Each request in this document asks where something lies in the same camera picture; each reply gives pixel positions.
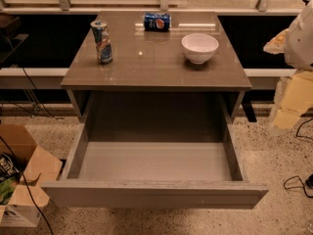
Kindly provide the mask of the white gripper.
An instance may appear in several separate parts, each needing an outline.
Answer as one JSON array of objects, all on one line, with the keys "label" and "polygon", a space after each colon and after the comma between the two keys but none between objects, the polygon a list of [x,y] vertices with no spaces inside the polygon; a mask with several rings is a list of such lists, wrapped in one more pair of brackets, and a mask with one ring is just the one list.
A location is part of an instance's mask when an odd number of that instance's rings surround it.
[{"label": "white gripper", "polygon": [[[286,28],[267,42],[263,51],[269,54],[283,54],[286,37],[289,30]],[[297,71],[289,80],[281,109],[272,111],[268,131],[272,135],[284,135],[299,121],[300,116],[313,107],[313,72],[309,70]]]}]

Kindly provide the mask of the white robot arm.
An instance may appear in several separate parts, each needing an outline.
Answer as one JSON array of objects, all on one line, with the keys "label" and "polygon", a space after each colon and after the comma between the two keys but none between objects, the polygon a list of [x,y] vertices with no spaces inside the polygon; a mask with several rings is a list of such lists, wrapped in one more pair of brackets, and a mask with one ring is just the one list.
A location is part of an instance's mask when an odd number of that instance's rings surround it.
[{"label": "white robot arm", "polygon": [[286,64],[295,68],[270,121],[270,131],[281,135],[313,106],[313,1],[305,5],[287,29],[267,42],[263,51],[283,54]]}]

